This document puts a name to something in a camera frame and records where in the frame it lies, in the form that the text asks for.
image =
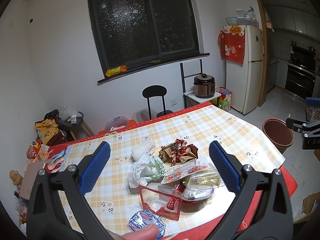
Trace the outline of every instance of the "blue wrapper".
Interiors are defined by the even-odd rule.
[[[160,239],[162,236],[164,236],[165,224],[148,209],[140,210],[135,213],[128,223],[129,227],[133,231],[137,231],[151,224],[155,224],[157,227],[159,227],[159,235],[157,236],[157,239]]]

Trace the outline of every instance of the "brown trash can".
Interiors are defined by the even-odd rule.
[[[262,131],[281,154],[293,143],[292,130],[281,119],[270,118],[265,120],[262,124]]]

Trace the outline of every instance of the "metal bolt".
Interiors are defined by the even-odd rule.
[[[281,175],[281,170],[279,170],[279,169],[275,169],[274,172],[276,175]]]
[[[67,170],[68,171],[75,171],[76,168],[77,168],[77,166],[75,166],[74,164],[71,164],[71,165],[68,166]]]
[[[252,171],[252,167],[248,164],[244,165],[243,168],[245,171]]]
[[[40,176],[44,175],[44,174],[45,174],[45,169],[39,170],[39,171],[38,171],[38,174],[39,174]]]

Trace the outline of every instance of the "human thumb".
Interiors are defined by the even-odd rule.
[[[156,225],[148,225],[138,231],[127,233],[122,236],[126,240],[156,240],[159,228]]]

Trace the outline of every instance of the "rice cooker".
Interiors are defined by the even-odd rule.
[[[197,75],[194,79],[195,95],[199,98],[211,98],[215,93],[214,77],[207,74]]]

